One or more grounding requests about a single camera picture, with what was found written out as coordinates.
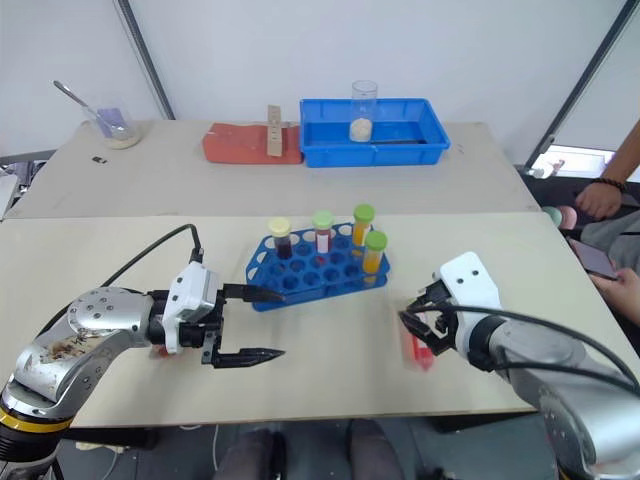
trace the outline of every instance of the test tube rack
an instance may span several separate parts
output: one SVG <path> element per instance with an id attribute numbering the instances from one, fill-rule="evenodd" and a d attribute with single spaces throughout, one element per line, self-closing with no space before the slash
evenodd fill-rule
<path id="1" fill-rule="evenodd" d="M 316 250 L 313 229 L 292 232 L 293 255 L 286 260 L 278 258 L 273 237 L 263 238 L 247 265 L 247 283 L 274 290 L 285 299 L 277 303 L 254 303 L 253 308 L 263 312 L 385 285 L 391 268 L 386 255 L 382 256 L 377 273 L 365 274 L 362 270 L 364 247 L 353 244 L 352 228 L 350 223 L 334 225 L 331 249 L 326 254 Z"/>

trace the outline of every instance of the blue plastic tray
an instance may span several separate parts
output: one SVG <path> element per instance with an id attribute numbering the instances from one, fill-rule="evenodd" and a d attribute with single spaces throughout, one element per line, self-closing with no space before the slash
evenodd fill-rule
<path id="1" fill-rule="evenodd" d="M 293 255 L 287 260 L 278 258 L 271 236 L 263 238 L 247 265 L 247 283 L 282 293 L 285 301 L 254 303 L 253 308 L 263 312 L 386 284 L 390 269 L 386 255 L 382 256 L 375 281 L 365 282 L 364 278 L 371 275 L 365 275 L 362 271 L 364 248 L 353 245 L 350 229 L 345 234 L 346 226 L 352 225 L 343 223 L 333 227 L 336 235 L 332 239 L 331 250 L 322 255 L 316 251 L 315 241 L 312 240 L 313 229 L 291 233 L 292 240 L 297 243 L 293 245 Z"/>
<path id="2" fill-rule="evenodd" d="M 451 146 L 431 104 L 423 98 L 380 98 L 371 141 L 424 140 L 374 145 L 349 139 L 351 100 L 300 101 L 300 151 L 308 167 L 433 165 Z"/>

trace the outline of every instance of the test tube cap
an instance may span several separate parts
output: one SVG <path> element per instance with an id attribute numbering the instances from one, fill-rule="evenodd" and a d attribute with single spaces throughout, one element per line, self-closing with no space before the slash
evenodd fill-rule
<path id="1" fill-rule="evenodd" d="M 353 218 L 356 222 L 371 223 L 375 214 L 376 211 L 368 203 L 361 203 L 353 210 Z"/>
<path id="2" fill-rule="evenodd" d="M 370 250 L 381 252 L 387 248 L 387 236 L 382 232 L 372 230 L 367 233 L 367 236 L 364 239 L 364 245 Z"/>
<path id="3" fill-rule="evenodd" d="M 333 214 L 329 210 L 318 210 L 311 219 L 314 228 L 327 230 L 333 226 Z"/>
<path id="4" fill-rule="evenodd" d="M 274 217 L 267 226 L 274 237 L 286 237 L 291 233 L 291 222 L 285 217 Z"/>

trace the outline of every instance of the cable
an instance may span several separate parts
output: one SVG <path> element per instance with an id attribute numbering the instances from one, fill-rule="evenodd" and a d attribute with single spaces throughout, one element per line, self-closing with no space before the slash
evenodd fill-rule
<path id="1" fill-rule="evenodd" d="M 540 362 L 507 362 L 500 363 L 494 367 L 494 370 L 515 370 L 515 369 L 532 369 L 532 370 L 549 370 L 552 372 L 570 373 L 572 375 L 580 375 L 599 380 L 609 385 L 616 386 L 640 398 L 640 390 L 629 385 L 623 380 L 619 380 L 611 375 L 585 370 L 584 368 L 568 367 L 566 365 L 555 365 L 552 363 Z"/>
<path id="2" fill-rule="evenodd" d="M 102 477 L 102 480 L 107 480 L 107 478 L 109 478 L 109 475 L 113 473 L 113 469 L 116 468 L 116 463 L 118 463 L 118 458 L 120 458 L 120 454 L 114 450 L 113 460 L 111 460 L 111 465 L 109 465 L 109 469 L 107 470 L 107 473 L 105 473 Z"/>
<path id="3" fill-rule="evenodd" d="M 583 333 L 577 332 L 570 328 L 564 327 L 562 325 L 558 325 L 557 323 L 549 322 L 547 320 L 542 320 L 539 318 L 531 317 L 529 315 L 524 315 L 521 313 L 509 312 L 506 310 L 499 310 L 496 308 L 485 308 L 485 307 L 469 307 L 466 305 L 437 305 L 437 306 L 421 306 L 421 307 L 413 307 L 408 308 L 408 312 L 410 313 L 420 313 L 420 312 L 475 312 L 475 313 L 486 313 L 488 315 L 500 315 L 508 318 L 512 318 L 514 320 L 530 323 L 533 325 L 540 325 L 543 327 L 550 328 L 551 330 L 555 330 L 569 337 L 573 337 L 577 340 L 580 340 L 587 345 L 590 345 L 600 353 L 602 353 L 605 357 L 607 357 L 611 362 L 618 367 L 618 369 L 631 380 L 633 386 L 637 391 L 640 391 L 640 384 L 638 384 L 638 380 L 635 375 L 631 371 L 631 369 L 627 366 L 624 361 L 620 357 L 618 357 L 615 353 L 609 350 L 607 347 L 602 345 L 600 342 L 593 340 L 591 337 L 584 335 Z"/>
<path id="4" fill-rule="evenodd" d="M 105 280 L 104 283 L 102 285 L 100 285 L 100 286 L 101 287 L 110 286 L 124 272 L 129 270 L 133 265 L 138 263 L 142 258 L 144 258 L 146 255 L 148 255 L 151 251 L 153 251 L 154 249 L 156 249 L 157 247 L 162 245 L 164 242 L 166 242 L 170 238 L 175 237 L 178 233 L 183 232 L 183 231 L 185 231 L 187 229 L 191 230 L 191 236 L 193 237 L 193 250 L 191 250 L 191 257 L 189 259 L 189 262 L 195 261 L 195 262 L 202 263 L 203 253 L 202 253 L 202 245 L 200 244 L 200 237 L 198 236 L 198 229 L 196 228 L 195 225 L 193 225 L 191 223 L 186 223 L 186 224 L 184 224 L 184 225 L 182 225 L 182 226 L 180 226 L 180 227 L 178 227 L 178 228 L 176 228 L 174 230 L 171 230 L 169 233 L 167 233 L 166 235 L 163 235 L 158 240 L 156 240 L 151 245 L 149 245 L 147 248 L 142 250 L 135 257 L 133 257 L 131 260 L 129 260 L 127 263 L 125 263 L 122 267 L 120 267 L 113 275 L 111 275 L 107 280 Z M 65 313 L 67 313 L 67 309 L 69 308 L 69 305 L 71 305 L 71 304 L 70 303 L 67 304 L 58 313 L 56 313 L 53 317 L 51 317 L 51 319 L 45 324 L 45 326 L 42 327 L 42 330 L 40 330 L 40 333 L 38 333 L 38 336 L 42 335 L 47 330 L 49 330 L 51 327 L 53 327 L 53 325 L 58 320 L 60 320 L 60 318 L 62 318 L 62 316 Z"/>
<path id="5" fill-rule="evenodd" d="M 53 459 L 51 470 L 53 471 L 53 476 L 56 480 L 64 480 L 64 474 L 62 473 L 62 468 L 60 468 L 60 463 L 58 462 L 57 457 Z"/>
<path id="6" fill-rule="evenodd" d="M 218 431 L 220 430 L 220 425 L 216 425 L 216 431 L 213 433 L 213 446 L 211 447 L 212 455 L 213 455 L 213 471 L 218 471 L 218 456 L 216 455 L 216 445 L 218 444 Z"/>

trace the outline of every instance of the robotic arm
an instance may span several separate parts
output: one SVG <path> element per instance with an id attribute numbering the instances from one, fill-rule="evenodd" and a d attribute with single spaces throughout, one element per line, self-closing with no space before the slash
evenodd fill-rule
<path id="1" fill-rule="evenodd" d="M 278 301 L 270 290 L 220 285 L 192 261 L 169 291 L 143 294 L 100 287 L 81 295 L 19 356 L 0 400 L 0 479 L 37 479 L 53 462 L 61 436 L 111 362 L 129 348 L 165 345 L 170 354 L 202 348 L 202 364 L 248 367 L 284 352 L 243 348 L 220 353 L 228 298 Z"/>
<path id="2" fill-rule="evenodd" d="M 564 478 L 640 479 L 640 388 L 628 369 L 625 376 L 596 362 L 581 342 L 546 326 L 460 311 L 461 305 L 502 309 L 498 289 L 475 253 L 446 263 L 434 280 L 400 312 L 413 335 L 436 355 L 453 348 L 473 366 L 496 370 L 539 410 Z M 435 325 L 443 336 L 416 315 L 430 310 L 443 312 Z M 593 375 L 578 376 L 572 369 Z M 594 378 L 599 376 L 610 382 Z"/>

